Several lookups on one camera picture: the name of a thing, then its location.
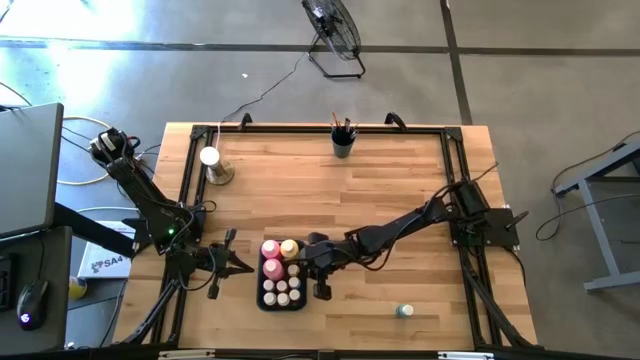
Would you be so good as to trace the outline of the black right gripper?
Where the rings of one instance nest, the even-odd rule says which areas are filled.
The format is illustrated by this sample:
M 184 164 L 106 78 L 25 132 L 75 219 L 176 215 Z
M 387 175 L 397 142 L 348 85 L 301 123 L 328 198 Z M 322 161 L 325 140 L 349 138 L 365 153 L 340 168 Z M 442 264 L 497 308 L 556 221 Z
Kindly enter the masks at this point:
M 332 241 L 325 234 L 311 232 L 308 244 L 297 252 L 288 264 L 296 265 L 300 270 L 307 268 L 309 277 L 316 281 L 313 285 L 313 296 L 329 301 L 332 298 L 332 290 L 327 284 L 328 277 L 346 266 L 350 260 L 349 251 L 347 241 Z

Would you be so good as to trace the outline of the white bulb table lamp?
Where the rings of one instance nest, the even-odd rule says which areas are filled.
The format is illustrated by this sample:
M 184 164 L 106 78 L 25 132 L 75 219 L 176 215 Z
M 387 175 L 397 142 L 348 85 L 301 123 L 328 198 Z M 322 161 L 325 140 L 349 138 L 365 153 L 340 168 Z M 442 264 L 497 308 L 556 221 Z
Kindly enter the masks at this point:
M 205 166 L 205 175 L 211 184 L 222 186 L 234 178 L 234 166 L 229 161 L 222 159 L 220 152 L 215 147 L 204 147 L 199 153 L 199 159 Z

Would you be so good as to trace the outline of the teal ribbed cup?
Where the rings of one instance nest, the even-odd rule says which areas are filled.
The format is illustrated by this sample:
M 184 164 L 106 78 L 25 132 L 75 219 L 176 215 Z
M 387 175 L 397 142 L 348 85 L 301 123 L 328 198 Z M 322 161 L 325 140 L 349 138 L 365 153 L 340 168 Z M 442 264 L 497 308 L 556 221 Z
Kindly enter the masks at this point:
M 341 133 L 336 133 L 334 129 L 332 130 L 331 141 L 334 155 L 337 158 L 346 158 L 351 152 L 355 139 L 351 139 L 351 135 L 344 131 L 344 127 L 341 128 Z

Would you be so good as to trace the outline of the white SA4 box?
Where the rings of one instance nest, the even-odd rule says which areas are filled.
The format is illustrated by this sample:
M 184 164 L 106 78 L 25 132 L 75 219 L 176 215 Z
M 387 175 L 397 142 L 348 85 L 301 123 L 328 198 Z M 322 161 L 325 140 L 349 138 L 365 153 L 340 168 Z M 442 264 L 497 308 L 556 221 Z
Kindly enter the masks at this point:
M 126 279 L 131 259 L 88 242 L 76 276 L 82 279 Z

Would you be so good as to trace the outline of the black diagonal desk bar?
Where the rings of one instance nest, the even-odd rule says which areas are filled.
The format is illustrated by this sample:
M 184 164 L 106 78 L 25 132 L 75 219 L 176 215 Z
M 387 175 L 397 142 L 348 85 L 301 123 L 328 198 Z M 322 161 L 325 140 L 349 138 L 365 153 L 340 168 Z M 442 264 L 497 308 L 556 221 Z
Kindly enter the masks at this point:
M 131 238 L 59 203 L 54 206 L 53 224 L 70 227 L 75 236 L 111 252 L 128 258 L 134 256 L 134 242 Z

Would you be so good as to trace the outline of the yellow roll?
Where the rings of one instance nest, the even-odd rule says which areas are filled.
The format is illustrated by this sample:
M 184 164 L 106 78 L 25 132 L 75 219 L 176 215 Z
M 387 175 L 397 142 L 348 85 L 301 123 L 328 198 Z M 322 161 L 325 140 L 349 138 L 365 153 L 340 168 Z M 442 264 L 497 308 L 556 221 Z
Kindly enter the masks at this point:
M 79 300 L 85 296 L 88 285 L 85 279 L 70 276 L 68 297 L 70 300 Z

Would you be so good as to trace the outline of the black desk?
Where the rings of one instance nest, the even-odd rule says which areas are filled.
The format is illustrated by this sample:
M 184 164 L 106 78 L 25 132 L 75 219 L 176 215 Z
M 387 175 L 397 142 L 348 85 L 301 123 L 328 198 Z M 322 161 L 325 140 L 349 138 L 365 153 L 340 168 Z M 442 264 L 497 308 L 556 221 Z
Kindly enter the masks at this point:
M 0 255 L 16 258 L 13 306 L 0 311 L 0 358 L 63 348 L 67 323 L 68 280 L 72 235 L 68 227 L 0 240 Z M 34 280 L 47 280 L 47 316 L 34 331 L 23 331 L 16 306 L 22 288 Z

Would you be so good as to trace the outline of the black computer mouse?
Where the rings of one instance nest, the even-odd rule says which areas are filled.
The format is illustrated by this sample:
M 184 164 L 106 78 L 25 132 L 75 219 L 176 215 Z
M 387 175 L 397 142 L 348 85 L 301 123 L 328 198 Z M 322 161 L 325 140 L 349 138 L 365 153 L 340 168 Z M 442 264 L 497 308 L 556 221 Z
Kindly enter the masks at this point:
M 47 316 L 48 285 L 47 280 L 34 280 L 22 288 L 16 312 L 23 331 L 34 331 L 44 324 Z

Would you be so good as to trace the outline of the black floor fan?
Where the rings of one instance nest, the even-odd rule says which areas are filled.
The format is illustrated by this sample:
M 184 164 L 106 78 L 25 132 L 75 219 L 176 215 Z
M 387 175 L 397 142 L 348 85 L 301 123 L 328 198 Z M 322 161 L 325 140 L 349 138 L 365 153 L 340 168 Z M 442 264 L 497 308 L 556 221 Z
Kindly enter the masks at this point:
M 361 79 L 366 73 L 360 58 L 361 38 L 357 26 L 342 0 L 301 0 L 301 5 L 316 35 L 307 51 L 309 61 L 328 79 Z M 361 71 L 330 74 L 313 57 L 313 48 L 322 40 L 343 61 L 355 60 Z

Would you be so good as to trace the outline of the black keyboard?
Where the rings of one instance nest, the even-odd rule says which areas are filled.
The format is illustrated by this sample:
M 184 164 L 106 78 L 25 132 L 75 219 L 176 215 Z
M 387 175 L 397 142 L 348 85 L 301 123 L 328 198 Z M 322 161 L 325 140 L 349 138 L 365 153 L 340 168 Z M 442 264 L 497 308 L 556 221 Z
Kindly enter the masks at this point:
M 0 255 L 0 311 L 9 310 L 15 297 L 16 258 L 12 253 Z

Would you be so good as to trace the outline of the silver aluminium bracket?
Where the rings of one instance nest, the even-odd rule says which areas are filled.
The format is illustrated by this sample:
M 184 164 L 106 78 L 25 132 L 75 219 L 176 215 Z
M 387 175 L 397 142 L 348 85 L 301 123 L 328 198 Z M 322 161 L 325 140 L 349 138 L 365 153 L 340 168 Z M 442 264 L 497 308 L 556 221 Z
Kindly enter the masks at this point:
M 216 353 L 209 349 L 178 349 L 171 351 L 161 351 L 157 360 L 206 360 L 214 359 Z
M 439 351 L 438 360 L 495 360 L 493 353 L 466 351 Z

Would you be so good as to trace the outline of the black aluminium table frame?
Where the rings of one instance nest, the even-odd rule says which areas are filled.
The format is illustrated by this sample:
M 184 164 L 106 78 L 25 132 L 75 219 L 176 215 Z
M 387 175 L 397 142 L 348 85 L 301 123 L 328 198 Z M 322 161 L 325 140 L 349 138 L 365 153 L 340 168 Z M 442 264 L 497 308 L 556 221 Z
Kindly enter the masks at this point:
M 305 239 L 311 232 L 340 239 L 352 229 L 385 224 L 422 205 L 449 180 L 478 180 L 488 202 L 503 192 L 484 126 L 359 126 L 351 154 L 335 157 L 326 124 L 170 123 L 154 180 L 170 198 L 212 200 L 203 240 L 219 242 L 229 228 L 233 249 L 256 265 L 262 242 Z M 235 168 L 225 185 L 211 184 L 199 153 L 215 147 Z M 156 339 L 175 335 L 182 348 L 321 350 L 469 350 L 472 333 L 495 331 L 484 306 L 470 297 L 460 253 L 440 224 L 400 240 L 379 271 L 358 265 L 334 273 L 332 298 L 310 298 L 298 311 L 257 306 L 255 274 L 234 275 L 207 297 L 207 275 L 169 304 Z M 399 304 L 414 307 L 398 318 Z

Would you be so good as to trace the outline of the grey metal desk frame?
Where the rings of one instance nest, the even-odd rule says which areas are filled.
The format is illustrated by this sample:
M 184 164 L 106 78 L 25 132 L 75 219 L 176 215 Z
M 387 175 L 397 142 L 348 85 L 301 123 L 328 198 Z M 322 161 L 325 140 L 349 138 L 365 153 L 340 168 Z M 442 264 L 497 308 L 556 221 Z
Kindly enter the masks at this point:
M 640 140 L 616 145 L 587 169 L 551 185 L 557 199 L 572 191 L 584 202 L 607 268 L 605 276 L 584 283 L 585 291 L 640 285 L 640 269 L 626 270 L 616 258 L 624 243 L 640 245 Z

